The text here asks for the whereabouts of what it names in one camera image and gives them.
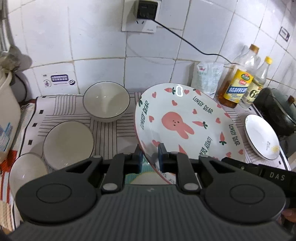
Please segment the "person's right hand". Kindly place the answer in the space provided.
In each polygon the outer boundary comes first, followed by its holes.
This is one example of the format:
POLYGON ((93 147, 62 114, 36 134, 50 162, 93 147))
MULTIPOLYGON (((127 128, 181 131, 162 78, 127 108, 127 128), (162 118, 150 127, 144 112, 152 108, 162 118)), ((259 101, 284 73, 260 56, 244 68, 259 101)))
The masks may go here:
POLYGON ((285 209, 281 212, 280 224, 283 224, 284 221, 286 221, 286 220, 288 220, 291 223, 296 222, 296 209, 295 208, 285 209))

